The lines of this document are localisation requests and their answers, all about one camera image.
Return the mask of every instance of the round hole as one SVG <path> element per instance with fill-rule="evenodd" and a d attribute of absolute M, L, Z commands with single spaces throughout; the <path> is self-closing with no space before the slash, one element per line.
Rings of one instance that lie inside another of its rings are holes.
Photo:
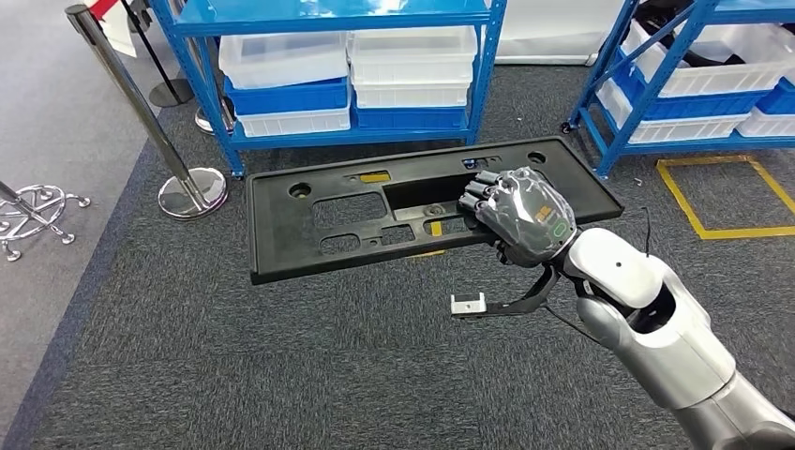
<path fill-rule="evenodd" d="M 528 153 L 527 159 L 529 159 L 530 162 L 534 162 L 536 164 L 544 164 L 545 162 L 547 162 L 547 157 L 545 157 L 543 153 L 538 153 L 538 152 Z"/>
<path fill-rule="evenodd" d="M 296 199 L 305 199 L 312 192 L 312 188 L 306 183 L 296 183 L 287 192 Z"/>

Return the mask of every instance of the rectangular hole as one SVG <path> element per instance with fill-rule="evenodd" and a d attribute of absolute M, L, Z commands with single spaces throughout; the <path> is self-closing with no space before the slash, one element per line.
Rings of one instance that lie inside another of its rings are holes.
<path fill-rule="evenodd" d="M 386 216 L 386 205 L 375 192 L 356 194 L 312 204 L 315 227 L 329 229 Z"/>
<path fill-rule="evenodd" d="M 410 225 L 384 228 L 381 230 L 381 234 L 381 243 L 385 246 L 393 246 L 394 244 L 402 244 L 414 240 L 414 232 Z"/>
<path fill-rule="evenodd" d="M 360 246 L 359 237 L 355 234 L 341 234 L 323 239 L 321 241 L 321 253 L 323 255 L 348 253 L 359 249 Z"/>
<path fill-rule="evenodd" d="M 466 221 L 464 221 L 464 217 L 446 217 L 446 218 L 438 218 L 435 220 L 427 220 L 423 224 L 423 228 L 425 229 L 425 233 L 432 236 L 433 233 L 433 222 L 440 222 L 442 225 L 442 236 L 445 234 L 453 234 L 453 233 L 465 233 L 470 230 L 467 227 Z"/>
<path fill-rule="evenodd" d="M 493 157 L 474 157 L 461 160 L 461 164 L 468 171 L 483 171 L 488 169 L 490 165 L 499 164 L 500 162 L 503 162 L 503 159 L 496 155 Z"/>
<path fill-rule="evenodd" d="M 455 202 L 475 173 L 426 178 L 383 187 L 386 201 L 393 210 L 426 204 Z"/>

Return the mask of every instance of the blue metal shelf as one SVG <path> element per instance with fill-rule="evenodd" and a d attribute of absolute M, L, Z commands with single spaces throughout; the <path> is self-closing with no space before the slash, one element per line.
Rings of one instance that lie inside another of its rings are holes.
<path fill-rule="evenodd" d="M 483 0 L 190 0 L 174 30 L 191 36 L 485 24 Z"/>
<path fill-rule="evenodd" d="M 152 0 L 152 9 L 213 129 L 224 129 L 207 37 L 260 33 L 475 25 L 470 118 L 461 130 L 363 130 L 247 138 L 239 125 L 217 135 L 232 175 L 243 176 L 239 152 L 276 147 L 463 139 L 477 140 L 506 0 L 189 0 L 181 11 Z M 482 36 L 481 27 L 485 26 Z"/>
<path fill-rule="evenodd" d="M 248 138 L 243 127 L 236 124 L 232 133 L 232 143 L 240 150 L 262 150 L 279 147 L 313 147 L 320 145 L 341 145 L 355 143 L 396 143 L 407 141 L 435 141 L 446 139 L 467 139 L 469 131 L 447 130 L 402 130 L 402 129 L 357 129 L 332 131 L 328 133 L 287 134 Z"/>
<path fill-rule="evenodd" d="M 792 23 L 792 0 L 721 0 L 708 19 L 709 24 Z"/>
<path fill-rule="evenodd" d="M 589 79 L 586 81 L 585 89 L 568 121 L 564 124 L 564 130 L 578 128 L 580 122 L 585 124 L 586 130 L 602 153 L 602 160 L 596 168 L 596 172 L 599 175 L 606 176 L 616 160 L 625 155 L 795 147 L 795 136 L 744 138 L 737 131 L 734 131 L 727 138 L 720 139 L 629 143 L 629 139 L 638 128 L 641 120 L 657 100 L 660 91 L 668 82 L 671 74 L 679 62 L 682 61 L 684 54 L 693 41 L 696 40 L 704 26 L 707 24 L 726 23 L 795 22 L 795 0 L 697 0 L 694 1 L 691 7 L 682 12 L 676 20 L 663 27 L 660 32 L 638 47 L 632 54 L 624 59 L 618 58 L 618 61 L 613 61 L 638 4 L 639 0 L 624 1 L 616 23 L 613 25 L 613 29 L 610 31 L 605 45 L 599 53 L 599 58 L 593 65 Z M 596 91 L 607 78 L 620 70 L 623 65 L 635 60 L 655 42 L 659 41 L 660 38 L 667 35 L 674 26 L 685 20 L 687 20 L 687 24 L 671 45 L 665 60 L 647 83 L 642 94 L 637 97 L 637 101 L 633 103 L 632 113 L 624 121 L 622 128 L 618 129 L 609 112 L 605 111 L 597 101 Z M 599 106 L 597 111 L 606 119 L 608 126 L 613 132 L 614 136 L 610 144 L 605 142 L 589 111 L 589 107 L 594 103 Z"/>

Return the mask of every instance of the white plastic bin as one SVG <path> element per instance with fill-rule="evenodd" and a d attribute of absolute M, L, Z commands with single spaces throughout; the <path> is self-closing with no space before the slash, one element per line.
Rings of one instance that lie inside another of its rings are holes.
<path fill-rule="evenodd" d="M 238 115 L 237 120 L 249 138 L 342 131 L 351 129 L 351 98 L 348 106 L 337 110 Z"/>
<path fill-rule="evenodd" d="M 358 84 L 359 108 L 414 108 L 467 106 L 468 82 L 413 84 Z"/>
<path fill-rule="evenodd" d="M 746 138 L 795 136 L 795 114 L 768 115 L 754 108 L 751 117 L 742 122 L 737 131 Z"/>
<path fill-rule="evenodd" d="M 353 84 L 470 83 L 477 40 L 471 26 L 351 33 Z"/>
<path fill-rule="evenodd" d="M 618 128 L 632 112 L 632 105 L 612 79 L 605 81 L 596 96 L 612 116 Z M 726 138 L 751 114 L 717 115 L 688 119 L 645 120 L 629 138 L 629 143 L 662 143 L 694 139 Z"/>
<path fill-rule="evenodd" d="M 668 79 L 660 97 L 771 90 L 785 73 L 795 68 L 795 49 L 781 41 L 777 25 L 764 23 L 720 26 L 717 31 L 710 31 L 701 43 L 715 45 L 717 37 L 722 35 L 726 47 L 740 56 L 746 64 L 689 67 L 682 62 Z M 629 54 L 649 38 L 643 27 L 632 21 L 622 50 Z M 657 42 L 637 58 L 636 64 L 647 82 L 652 80 L 666 54 L 667 49 Z"/>
<path fill-rule="evenodd" d="M 218 66 L 237 89 L 347 77 L 345 33 L 224 36 Z"/>

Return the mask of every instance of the yellow floor tape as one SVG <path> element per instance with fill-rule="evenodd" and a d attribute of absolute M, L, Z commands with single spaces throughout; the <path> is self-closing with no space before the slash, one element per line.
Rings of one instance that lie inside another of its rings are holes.
<path fill-rule="evenodd" d="M 676 182 L 670 175 L 668 171 L 668 167 L 675 167 L 675 166 L 695 166 L 698 164 L 719 164 L 725 162 L 747 162 L 751 164 L 755 171 L 765 180 L 765 183 L 770 186 L 772 191 L 781 199 L 782 202 L 789 208 L 789 211 L 795 215 L 795 202 L 792 201 L 792 198 L 784 191 L 781 185 L 776 182 L 773 177 L 762 167 L 761 164 L 758 163 L 755 159 L 748 155 L 732 155 L 727 157 L 682 157 L 676 159 L 659 159 L 657 161 L 657 171 L 660 172 L 660 176 L 662 176 L 663 181 L 665 182 L 668 189 L 673 194 L 674 198 L 676 199 L 676 203 L 679 204 L 681 209 L 684 211 L 684 214 L 687 216 L 687 219 L 690 221 L 690 225 L 693 226 L 693 230 L 696 231 L 698 236 L 701 239 L 739 239 L 739 238 L 746 238 L 746 237 L 773 237 L 773 236 L 791 236 L 795 235 L 795 226 L 792 227 L 759 227 L 759 228 L 737 228 L 737 229 L 725 229 L 725 230 L 707 230 L 704 228 L 704 225 L 701 223 L 701 220 L 698 219 L 696 212 L 693 211 L 693 207 L 684 198 L 684 194 L 682 194 L 682 190 L 679 189 Z"/>

